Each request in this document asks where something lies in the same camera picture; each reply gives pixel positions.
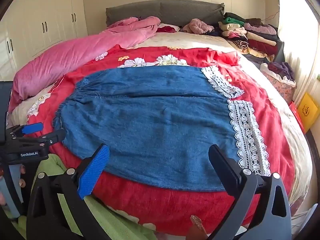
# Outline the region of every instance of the blue gripper pad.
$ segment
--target blue gripper pad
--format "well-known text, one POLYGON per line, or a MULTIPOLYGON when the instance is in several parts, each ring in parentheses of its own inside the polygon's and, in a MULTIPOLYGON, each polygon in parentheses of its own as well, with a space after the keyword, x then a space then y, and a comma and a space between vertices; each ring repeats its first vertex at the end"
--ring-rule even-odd
POLYGON ((42 129, 43 129, 43 124, 38 122, 38 123, 34 123, 34 124, 25 125, 22 128, 22 132, 24 134, 30 134, 30 133, 42 131, 42 129))
POLYGON ((78 194, 81 199, 90 195, 110 157, 108 145, 101 145, 98 153, 79 178, 78 194))

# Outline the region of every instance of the maroon sweater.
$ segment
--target maroon sweater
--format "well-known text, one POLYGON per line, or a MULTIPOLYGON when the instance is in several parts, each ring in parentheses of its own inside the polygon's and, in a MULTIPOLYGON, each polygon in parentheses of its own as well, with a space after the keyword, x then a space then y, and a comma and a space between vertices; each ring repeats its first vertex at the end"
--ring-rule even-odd
POLYGON ((255 40, 249 40, 249 47, 253 48, 255 50, 264 52, 268 55, 276 55, 278 53, 278 46, 271 46, 269 44, 255 41, 255 40))

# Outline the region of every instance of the green towel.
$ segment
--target green towel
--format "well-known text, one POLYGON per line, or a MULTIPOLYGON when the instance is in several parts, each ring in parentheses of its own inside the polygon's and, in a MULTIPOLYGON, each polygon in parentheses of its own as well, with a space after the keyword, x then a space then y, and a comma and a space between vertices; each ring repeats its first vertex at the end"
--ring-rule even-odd
POLYGON ((223 23, 223 24, 238 23, 238 24, 240 24, 242 27, 243 27, 243 25, 244 25, 244 22, 238 21, 238 20, 233 19, 233 18, 230 18, 230 17, 225 18, 225 19, 222 21, 222 23, 223 23))
MULTIPOLYGON (((60 158, 55 154, 49 154, 49 159, 42 161, 38 167, 36 174, 45 172, 48 176, 58 175, 64 173, 66 170, 60 158)), ((60 204, 67 222, 74 233, 81 235, 76 222, 74 221, 71 212, 68 208, 67 202, 63 195, 59 195, 60 204)), ((157 240, 154 232, 148 228, 138 225, 126 218, 118 215, 112 210, 95 200, 93 196, 87 196, 84 201, 88 205, 95 219, 107 234, 113 240, 157 240)), ((18 223, 15 227, 25 237, 26 232, 26 217, 19 217, 18 223)))

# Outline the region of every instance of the yellow box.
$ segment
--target yellow box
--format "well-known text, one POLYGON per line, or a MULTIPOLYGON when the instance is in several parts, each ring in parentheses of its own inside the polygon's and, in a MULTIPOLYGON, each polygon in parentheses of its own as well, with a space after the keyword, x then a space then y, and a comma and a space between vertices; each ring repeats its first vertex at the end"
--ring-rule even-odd
POLYGON ((305 93, 298 106, 298 113, 304 130, 307 132, 316 121, 320 113, 320 107, 308 93, 305 93))

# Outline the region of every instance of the pink blanket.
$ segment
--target pink blanket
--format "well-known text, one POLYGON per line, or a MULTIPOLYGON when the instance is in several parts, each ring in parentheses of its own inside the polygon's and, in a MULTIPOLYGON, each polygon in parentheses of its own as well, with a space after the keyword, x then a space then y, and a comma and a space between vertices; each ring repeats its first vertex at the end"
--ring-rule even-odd
POLYGON ((116 44, 128 48, 152 37, 160 20, 135 17, 118 21, 105 31, 84 38, 59 43, 20 69, 14 79, 9 112, 23 100, 35 96, 68 72, 76 70, 116 44))

